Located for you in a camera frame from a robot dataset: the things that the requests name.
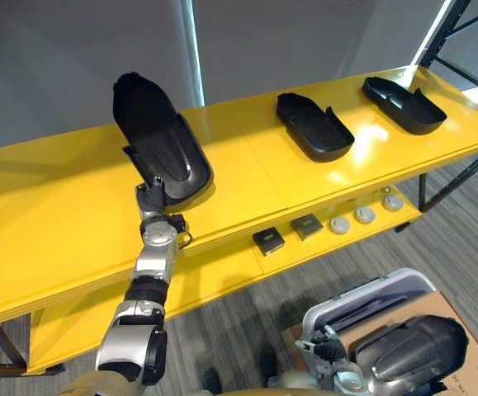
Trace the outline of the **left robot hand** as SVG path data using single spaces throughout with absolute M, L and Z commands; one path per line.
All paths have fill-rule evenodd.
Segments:
M 135 188 L 135 198 L 141 219 L 163 213 L 166 202 L 164 187 L 163 178 L 156 176 L 150 184 L 141 183 Z

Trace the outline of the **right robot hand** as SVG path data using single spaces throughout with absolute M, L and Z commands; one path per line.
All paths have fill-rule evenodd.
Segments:
M 320 337 L 313 338 L 311 341 L 298 339 L 294 341 L 295 346 L 327 362 L 341 361 L 347 357 L 347 351 L 332 327 L 324 325 L 319 332 Z

